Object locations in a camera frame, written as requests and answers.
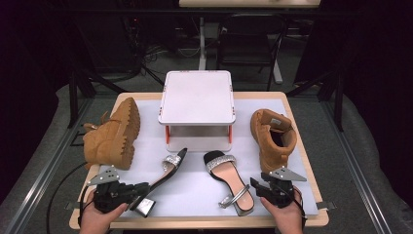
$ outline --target black cable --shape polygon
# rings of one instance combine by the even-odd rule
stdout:
[[[86,208],[88,205],[90,205],[92,202],[93,202],[93,201],[90,201],[88,204],[86,204],[86,206],[85,206],[85,207],[83,207],[83,211],[84,211],[84,210],[85,210],[85,208]]]
[[[158,74],[161,74],[161,75],[167,75],[165,72],[157,71],[157,70],[154,70],[154,69],[151,69],[151,68],[148,68],[148,69],[151,70],[153,73],[158,73]]]
[[[117,82],[130,80],[131,78],[135,77],[138,74],[139,74],[139,71],[131,71],[131,72],[128,72],[125,76],[122,76],[122,77],[117,77],[117,78],[107,78],[106,77],[105,79],[112,82],[112,83],[117,83]]]
[[[304,200],[303,200],[303,195],[301,194],[301,192],[294,187],[294,190],[298,192],[298,194],[300,194],[300,199],[301,199],[301,205],[298,204],[298,202],[294,199],[295,204],[297,204],[297,206],[300,208],[301,210],[301,227],[304,229],[305,225],[306,225],[306,221],[307,221],[307,216],[306,213],[304,212]]]
[[[146,67],[144,64],[142,64],[142,68],[146,71],[146,73],[151,75],[152,78],[154,78],[154,80],[157,81],[159,84],[161,84],[162,86],[165,85],[164,81],[162,81],[161,78],[159,78],[155,73],[153,73],[151,69]]]
[[[84,162],[84,163],[82,163],[81,165],[79,165],[79,166],[77,166],[76,168],[74,168],[72,171],[70,171],[69,174],[67,174],[67,175],[61,180],[61,182],[58,184],[55,192],[53,193],[52,198],[51,198],[51,200],[49,201],[48,210],[47,210],[47,214],[46,214],[46,230],[47,230],[47,233],[48,233],[48,234],[51,233],[51,231],[50,231],[50,221],[49,221],[49,218],[50,218],[50,213],[51,213],[51,208],[52,208],[52,202],[53,202],[53,200],[54,200],[54,198],[55,198],[55,196],[56,196],[56,194],[57,194],[58,189],[61,187],[61,185],[64,183],[64,181],[65,181],[68,177],[70,177],[74,172],[76,172],[78,169],[80,169],[81,167],[85,166],[86,164],[87,164],[87,162]]]
[[[85,207],[83,206],[83,201],[85,201],[86,191],[88,191],[88,186],[85,186],[85,187],[83,188],[82,195],[80,196],[80,202],[79,202],[79,217],[78,217],[78,224],[79,224],[79,226],[81,226],[83,210],[85,209]]]

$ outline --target white surface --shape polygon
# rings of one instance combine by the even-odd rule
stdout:
[[[162,160],[169,155],[165,148],[165,127],[157,121],[159,100],[138,100],[140,114],[140,133],[133,145],[135,148],[131,168],[128,171],[119,170],[120,181],[126,184],[136,184],[147,181],[152,183],[162,174]],[[254,141],[249,120],[252,113],[260,108],[269,108],[280,114],[285,114],[280,99],[235,99],[237,106],[237,122],[233,125],[233,147],[227,154],[237,158],[237,169],[244,183],[249,183],[253,177],[260,178],[258,145]],[[150,216],[237,216],[233,206],[227,209],[218,207],[229,192],[223,182],[213,179],[206,170],[204,155],[206,152],[188,152],[176,174],[160,187],[156,188],[148,198],[157,203]],[[288,167],[297,174],[307,177],[298,149],[289,157]],[[304,209],[307,215],[318,213],[315,198],[308,182],[293,182],[303,193]],[[269,215],[255,195],[255,189],[250,188],[254,198],[254,212],[249,215]],[[126,212],[123,216],[139,217],[134,212]]]
[[[231,125],[236,119],[231,74],[223,70],[170,71],[160,106],[163,125]]]

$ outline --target white platform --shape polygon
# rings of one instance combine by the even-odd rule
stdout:
[[[234,108],[228,71],[169,72],[158,116],[166,126],[167,149],[230,150]]]

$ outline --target brown leather boot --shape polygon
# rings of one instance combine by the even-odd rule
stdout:
[[[252,114],[251,133],[259,145],[260,166],[263,173],[287,166],[288,156],[297,143],[291,120],[269,109]]]
[[[136,102],[132,97],[125,99],[108,121],[101,121],[100,126],[84,125],[87,131],[83,137],[86,161],[90,164],[114,165],[122,170],[129,169],[134,153],[133,141],[140,129]]]

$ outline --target footwear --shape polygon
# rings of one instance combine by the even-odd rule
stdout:
[[[225,182],[231,190],[230,196],[218,205],[225,209],[234,204],[238,216],[252,213],[254,200],[248,191],[249,184],[245,185],[238,174],[235,157],[215,150],[204,156],[204,162],[209,174],[216,180]]]
[[[169,178],[171,178],[176,171],[178,171],[182,160],[185,158],[188,148],[183,148],[177,154],[167,156],[162,162],[162,167],[164,168],[164,174],[155,182],[152,183],[150,192],[152,192],[156,187],[163,184]]]
[[[121,102],[109,120],[104,121],[104,116],[100,126],[84,125],[87,131],[83,137],[85,159],[90,164],[114,165],[127,170],[133,158],[133,141],[140,129],[136,102],[129,97]]]
[[[153,206],[155,205],[154,201],[146,200],[146,202],[142,202],[146,196],[148,196],[155,188],[159,185],[163,184],[165,181],[170,179],[176,171],[178,171],[180,165],[182,164],[183,159],[185,158],[186,152],[188,148],[183,148],[177,154],[167,156],[164,161],[162,162],[162,166],[164,168],[164,174],[161,175],[155,182],[149,185],[149,190],[145,194],[141,194],[141,196],[136,197],[135,200],[130,204],[130,210],[137,211],[144,217],[147,217],[152,210]]]
[[[297,143],[291,120],[270,109],[256,110],[250,121],[251,134],[259,145],[263,173],[287,166],[288,156]]]

